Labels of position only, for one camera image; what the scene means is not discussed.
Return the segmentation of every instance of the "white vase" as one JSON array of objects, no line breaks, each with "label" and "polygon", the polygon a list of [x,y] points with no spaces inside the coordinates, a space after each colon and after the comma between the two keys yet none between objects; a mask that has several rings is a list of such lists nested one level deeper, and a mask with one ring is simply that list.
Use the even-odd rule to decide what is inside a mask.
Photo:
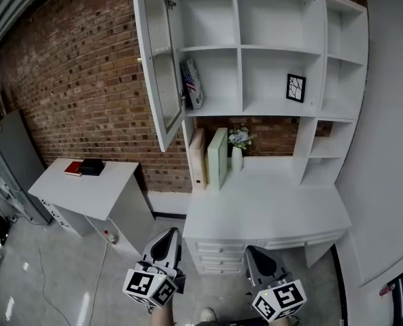
[{"label": "white vase", "polygon": [[242,149],[233,146],[231,153],[231,169],[233,171],[241,171],[243,166]]}]

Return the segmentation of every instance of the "door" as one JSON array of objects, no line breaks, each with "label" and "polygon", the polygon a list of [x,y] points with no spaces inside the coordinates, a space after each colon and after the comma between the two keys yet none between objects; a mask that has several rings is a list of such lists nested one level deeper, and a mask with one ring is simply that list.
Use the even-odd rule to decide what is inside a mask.
[{"label": "door", "polygon": [[179,62],[171,36],[173,20],[178,17],[175,2],[177,0],[133,0],[145,84],[163,152],[185,115]]}]

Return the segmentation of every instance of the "gray floor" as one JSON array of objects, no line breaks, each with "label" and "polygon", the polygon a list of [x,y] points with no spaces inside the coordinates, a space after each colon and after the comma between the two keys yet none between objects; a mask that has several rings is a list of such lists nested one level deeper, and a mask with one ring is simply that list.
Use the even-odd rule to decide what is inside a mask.
[{"label": "gray floor", "polygon": [[[183,229],[183,220],[158,219],[155,233],[169,227]],[[19,219],[13,225],[5,245],[0,268],[0,325],[67,325],[41,294],[46,274],[46,297],[67,317],[71,326],[87,326],[92,312],[94,290],[99,277],[105,243],[97,234],[78,238],[58,224],[31,225]],[[301,325],[337,326],[340,302],[332,257],[325,254],[310,270],[302,249],[282,250],[290,271],[302,281],[308,302],[298,312]],[[204,307],[213,308],[220,321],[256,316],[245,294],[244,276],[201,277],[188,248],[183,244],[180,268],[187,275],[184,295],[176,295],[174,313],[177,326],[198,323]],[[146,309],[122,293],[128,268],[137,257],[125,257],[112,248],[107,250],[99,280],[91,325],[149,325]]]}]

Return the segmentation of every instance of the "shoe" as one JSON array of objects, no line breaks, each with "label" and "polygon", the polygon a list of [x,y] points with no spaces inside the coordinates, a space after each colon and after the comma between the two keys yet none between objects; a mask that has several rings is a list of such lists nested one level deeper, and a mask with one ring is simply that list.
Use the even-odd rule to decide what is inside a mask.
[{"label": "shoe", "polygon": [[201,322],[212,322],[216,321],[216,314],[213,309],[204,308],[201,310]]}]

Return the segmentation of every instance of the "binder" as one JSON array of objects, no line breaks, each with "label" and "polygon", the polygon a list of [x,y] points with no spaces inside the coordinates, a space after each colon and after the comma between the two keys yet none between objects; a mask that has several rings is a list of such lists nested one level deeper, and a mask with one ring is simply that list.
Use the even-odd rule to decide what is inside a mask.
[{"label": "binder", "polygon": [[224,183],[228,168],[228,130],[218,128],[212,139],[207,154],[209,156],[209,181],[211,189],[219,191]]},{"label": "binder", "polygon": [[194,177],[194,189],[205,189],[207,184],[205,168],[205,131],[197,128],[189,146],[190,164]]}]

